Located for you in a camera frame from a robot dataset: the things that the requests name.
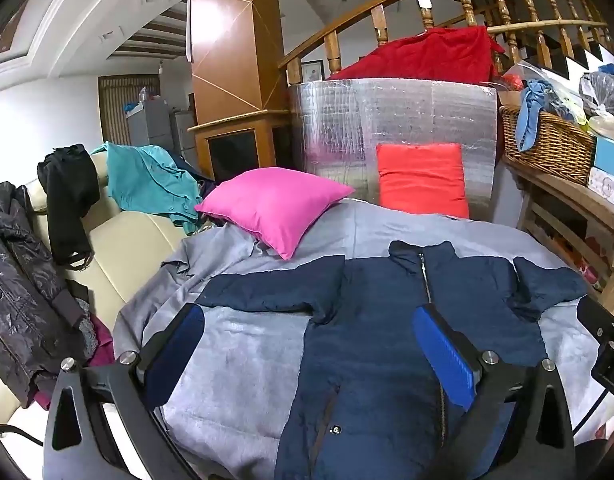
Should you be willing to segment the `navy blue jacket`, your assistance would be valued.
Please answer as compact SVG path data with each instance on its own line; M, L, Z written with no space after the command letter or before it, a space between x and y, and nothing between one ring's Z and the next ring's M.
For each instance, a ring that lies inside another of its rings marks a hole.
M414 311L434 304L475 347L510 364L546 354L538 322L577 300L583 280L522 257L461 258L449 243L394 240L384 257L322 257L293 270L221 274L205 307L310 314L279 479L418 479L462 411L439 393L414 338Z

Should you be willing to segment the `grey bed blanket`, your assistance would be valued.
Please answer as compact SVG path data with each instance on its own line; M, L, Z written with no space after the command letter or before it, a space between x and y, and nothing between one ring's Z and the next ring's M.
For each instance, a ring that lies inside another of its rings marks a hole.
M425 247L449 243L461 258L522 257L544 269L566 268L528 234L441 214L405 214L361 200L342 200L307 231L289 260L234 224L184 240L178 251L118 313L117 352L136 350L165 328L184 304L199 304L205 330L161 417L202 474L279 479L280 438L295 398L310 314L205 307L208 282L221 274L293 270L322 257L384 257L394 240ZM590 371L597 343L576 317L577 300L539 318L544 359L556 362L578 440L590 439L610 416L612 400L592 405L601 389Z

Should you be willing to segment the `cream leather sofa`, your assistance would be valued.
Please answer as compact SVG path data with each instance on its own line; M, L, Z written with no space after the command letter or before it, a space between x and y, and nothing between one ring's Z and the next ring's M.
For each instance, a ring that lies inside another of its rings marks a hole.
M93 249L86 269L67 277L90 290L95 315L113 328L119 310L180 245L185 231L166 217L122 211L107 195L107 154L91 156L100 185L100 200L82 219Z

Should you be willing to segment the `wooden side shelf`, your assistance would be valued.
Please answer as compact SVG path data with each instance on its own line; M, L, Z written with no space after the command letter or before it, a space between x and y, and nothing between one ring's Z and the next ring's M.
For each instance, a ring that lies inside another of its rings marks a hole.
M583 185L505 160L523 195L516 227L583 275L614 314L614 205Z

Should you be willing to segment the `shiny black puffer jacket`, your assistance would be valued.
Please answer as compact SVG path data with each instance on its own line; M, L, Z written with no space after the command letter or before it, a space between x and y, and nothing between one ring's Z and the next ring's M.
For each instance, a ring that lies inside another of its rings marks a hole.
M84 364L98 350L88 301L70 291L29 208L24 186L0 183L0 379L24 408L52 396L64 359Z

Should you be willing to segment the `teal shirt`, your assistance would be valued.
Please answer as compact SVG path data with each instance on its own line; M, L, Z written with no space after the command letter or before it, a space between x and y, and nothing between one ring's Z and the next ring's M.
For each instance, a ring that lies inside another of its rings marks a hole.
M187 235L200 229L199 184L163 148L105 142L98 153L106 154L107 194L121 210L166 217Z

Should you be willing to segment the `orange-red pillow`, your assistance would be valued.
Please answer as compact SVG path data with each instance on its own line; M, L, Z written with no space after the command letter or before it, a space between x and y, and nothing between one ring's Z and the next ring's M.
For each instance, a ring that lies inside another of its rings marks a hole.
M460 144L382 143L375 151L380 206L408 214L469 218Z

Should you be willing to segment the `pink pillow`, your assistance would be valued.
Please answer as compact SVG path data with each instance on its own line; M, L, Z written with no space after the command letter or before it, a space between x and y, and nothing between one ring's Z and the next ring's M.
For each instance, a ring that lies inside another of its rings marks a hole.
M349 185L314 174L264 167L220 183L194 209L236 224L289 260L309 226L353 193Z

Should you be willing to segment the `blue and white box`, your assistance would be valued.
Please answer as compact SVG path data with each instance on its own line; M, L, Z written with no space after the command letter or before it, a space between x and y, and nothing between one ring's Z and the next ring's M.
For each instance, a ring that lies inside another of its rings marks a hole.
M596 137L587 187L614 206L614 141L604 136Z

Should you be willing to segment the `wicker basket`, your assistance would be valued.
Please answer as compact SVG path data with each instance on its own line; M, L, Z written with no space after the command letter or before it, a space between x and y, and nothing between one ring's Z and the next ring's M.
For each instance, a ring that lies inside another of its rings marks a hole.
M518 106L499 107L507 159L544 174L586 185L595 157L595 137L557 115L540 112L535 144L521 153L516 148L520 110Z

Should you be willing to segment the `grey refrigerator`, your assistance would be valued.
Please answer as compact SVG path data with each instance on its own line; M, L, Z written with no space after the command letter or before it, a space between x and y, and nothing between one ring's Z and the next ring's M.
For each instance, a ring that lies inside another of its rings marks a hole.
M193 133L193 115L188 110L172 110L163 99L140 102L126 114L130 144L158 145L181 156L194 167L197 154Z

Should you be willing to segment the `silver foil headboard panel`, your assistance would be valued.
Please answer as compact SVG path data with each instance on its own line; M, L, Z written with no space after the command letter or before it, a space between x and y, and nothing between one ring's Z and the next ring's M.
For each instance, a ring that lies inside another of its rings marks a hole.
M295 164L379 201L375 148L458 143L470 217L493 217L497 94L437 80L368 78L304 82L291 89Z

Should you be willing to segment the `light blue cloth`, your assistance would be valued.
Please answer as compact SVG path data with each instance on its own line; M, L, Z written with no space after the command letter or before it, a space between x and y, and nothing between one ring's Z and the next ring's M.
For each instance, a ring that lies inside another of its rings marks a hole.
M554 86L542 79L528 79L521 92L521 107L516 121L516 149L529 151L535 144L538 133L539 115L546 110L569 122L575 116L557 95Z

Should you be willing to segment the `clear plastic bag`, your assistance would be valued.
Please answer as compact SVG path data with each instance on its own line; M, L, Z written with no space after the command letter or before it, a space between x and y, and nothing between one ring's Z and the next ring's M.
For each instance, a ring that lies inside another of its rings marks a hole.
M587 117L614 116L614 63L604 64L595 72L584 73L578 94Z

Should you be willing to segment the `red blanket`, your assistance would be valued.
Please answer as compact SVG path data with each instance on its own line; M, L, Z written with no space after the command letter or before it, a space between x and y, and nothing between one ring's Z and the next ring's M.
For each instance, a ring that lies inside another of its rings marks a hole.
M494 54L505 50L485 26L432 28L374 49L330 80L400 78L485 84L497 74Z

